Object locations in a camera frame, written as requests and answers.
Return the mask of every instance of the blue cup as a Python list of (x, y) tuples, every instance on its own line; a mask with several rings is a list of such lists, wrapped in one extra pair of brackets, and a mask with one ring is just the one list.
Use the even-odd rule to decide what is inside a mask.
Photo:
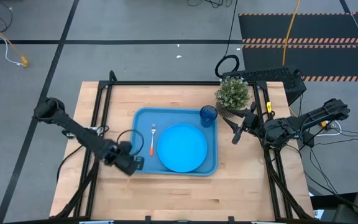
[(215, 107), (207, 105), (200, 110), (201, 125), (203, 127), (210, 127), (218, 117), (218, 111)]

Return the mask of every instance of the white cable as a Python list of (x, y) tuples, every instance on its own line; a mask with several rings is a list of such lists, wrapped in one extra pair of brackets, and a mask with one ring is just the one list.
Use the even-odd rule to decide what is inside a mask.
[(338, 127), (339, 127), (339, 132), (338, 133), (336, 133), (336, 134), (318, 134), (318, 135), (316, 135), (316, 137), (320, 137), (320, 136), (337, 136), (337, 135), (340, 135), (340, 134), (342, 134), (342, 127), (341, 127), (341, 125), (337, 122), (337, 121), (334, 121), (337, 125), (338, 125)]
[(6, 39), (5, 39), (5, 38), (3, 38), (1, 35), (0, 35), (0, 38), (1, 38), (2, 40), (4, 40), (4, 42), (5, 42), (5, 46), (6, 46), (6, 50), (5, 50), (5, 59), (6, 59), (8, 62), (14, 63), (14, 64), (16, 64), (16, 65), (18, 65), (18, 66), (23, 66), (23, 64), (22, 64), (22, 63), (20, 63), (20, 62), (14, 62), (14, 61), (10, 60), (10, 59), (7, 57), (7, 51), (8, 51), (9, 46), (8, 46), (8, 44), (7, 44), (7, 42), (6, 42)]

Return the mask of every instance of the black metal frame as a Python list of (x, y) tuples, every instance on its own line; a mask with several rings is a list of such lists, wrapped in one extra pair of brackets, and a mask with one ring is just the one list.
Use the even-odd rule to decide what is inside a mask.
[[(101, 104), (101, 96), (103, 93), (103, 90), (106, 88), (106, 97), (104, 100), (104, 107), (103, 107), (103, 114), (102, 114), (102, 120), (100, 126), (104, 126), (107, 123), (107, 116), (109, 111), (109, 103), (111, 100), (111, 93), (112, 88), (114, 85), (220, 85), (219, 81), (118, 81), (114, 72), (110, 71), (109, 74), (109, 80), (106, 81), (99, 81), (98, 83), (98, 91), (96, 93), (96, 99), (94, 103), (94, 110), (91, 120), (91, 125), (96, 126), (97, 119), (98, 119), (98, 113), (99, 108)], [(254, 95), (255, 95), (255, 102), (257, 103), (257, 113), (259, 117), (261, 118), (263, 115), (262, 112), (262, 105), (260, 103), (260, 96), (258, 89), (261, 88), (264, 93), (264, 100), (265, 102), (269, 102), (269, 93), (267, 92), (267, 86), (266, 82), (256, 82), (256, 83), (249, 83), (249, 85), (254, 89)], [(269, 151), (264, 151), (265, 159), (271, 159)], [(282, 166), (282, 160), (279, 152), (276, 152), (276, 163), (277, 163), (277, 171), (280, 176), (280, 180), (285, 185), (285, 176), (284, 176), (284, 170)], [(81, 170), (81, 178), (80, 178), (80, 185), (84, 182), (85, 177), (87, 176), (89, 164), (91, 161), (91, 152), (89, 150), (86, 150), (85, 156), (84, 156), (84, 162), (83, 167)], [(80, 216), (80, 210), (81, 210), (81, 203), (82, 203), (82, 197), (79, 199), (78, 203), (75, 206), (73, 217), (70, 218), (62, 218), (62, 217), (52, 217), (48, 220), (34, 220), (34, 221), (28, 221), (28, 222), (17, 222), (17, 223), (23, 223), (23, 224), (33, 224), (33, 223), (78, 223), (79, 221), (91, 221), (91, 214), (93, 209), (93, 200), (94, 200), (94, 194), (96, 190), (96, 181), (98, 178), (98, 168), (99, 168), (99, 160), (94, 159), (94, 166), (96, 166), (96, 173), (93, 176), (92, 181), (90, 182), (90, 188), (89, 188), (89, 194), (88, 194), (88, 201), (86, 204), (86, 213), (85, 216)], [(270, 193), (272, 198), (272, 205), (273, 205), (273, 213), (275, 217), (275, 222), (286, 222), (286, 223), (315, 223), (314, 220), (299, 220), (299, 219), (293, 219), (292, 213), (291, 213), (291, 207), (289, 206), (289, 203), (284, 198), (284, 204), (285, 204), (285, 210), (287, 218), (282, 218), (280, 215), (280, 209), (278, 205), (278, 197), (277, 197), (277, 191), (275, 187), (275, 182), (271, 178), (271, 176), (268, 177), (269, 187), (270, 187)], [(151, 223), (161, 223), (161, 224), (167, 224), (167, 223), (192, 223), (192, 224), (206, 224), (206, 223), (212, 223), (212, 224), (223, 224), (223, 223), (229, 223), (229, 224), (248, 224), (252, 222), (237, 222), (234, 220), (234, 217), (228, 217), (227, 221), (152, 221), (150, 216), (146, 216), (145, 220), (114, 220), (114, 223), (139, 223), (139, 224), (151, 224)]]

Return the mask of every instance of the wooden table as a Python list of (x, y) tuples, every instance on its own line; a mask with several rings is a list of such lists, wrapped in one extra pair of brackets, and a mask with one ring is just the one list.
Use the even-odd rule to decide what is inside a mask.
[[(83, 126), (91, 122), (97, 82), (83, 82), (74, 119)], [(201, 108), (214, 105), (219, 86), (113, 86), (106, 138), (116, 139), (130, 129), (135, 112), (145, 106)], [(268, 83), (275, 118), (290, 115), (282, 83)], [(100, 165), (92, 219), (144, 220), (219, 220), (234, 216), (237, 221), (274, 220), (269, 182), (262, 148), (258, 139), (242, 134), (238, 145), (231, 144), (230, 127), (218, 118), (219, 167), (209, 177), (138, 174), (130, 178), (115, 167)], [(297, 147), (295, 141), (289, 145)], [(69, 140), (65, 156), (78, 147)], [(50, 214), (56, 215), (78, 188), (85, 150), (62, 167)], [(309, 215), (313, 215), (308, 188), (299, 154), (289, 147), (282, 150), (289, 191)], [(278, 198), (285, 216), (282, 195)], [(81, 214), (85, 214), (88, 193), (84, 194)]]

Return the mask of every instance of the blue tray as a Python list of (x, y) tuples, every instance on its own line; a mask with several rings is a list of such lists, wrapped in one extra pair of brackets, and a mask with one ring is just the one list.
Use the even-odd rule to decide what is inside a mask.
[[(156, 124), (157, 130), (154, 135), (154, 154), (149, 155), (150, 144), (152, 140), (151, 128)], [(198, 128), (205, 136), (208, 145), (206, 158), (204, 162), (195, 170), (178, 173), (166, 168), (158, 158), (157, 144), (161, 134), (170, 126), (175, 124), (190, 124)], [(181, 174), (181, 175), (212, 175), (218, 168), (218, 143), (216, 141), (216, 121), (212, 126), (205, 128), (201, 125), (200, 110), (196, 109), (178, 109), (178, 108), (141, 108), (136, 111), (134, 116), (133, 129), (138, 130), (144, 135), (144, 147), (138, 156), (145, 160), (142, 170), (137, 170), (136, 174)], [(133, 150), (137, 150), (142, 144), (141, 137), (132, 133), (131, 142)]]

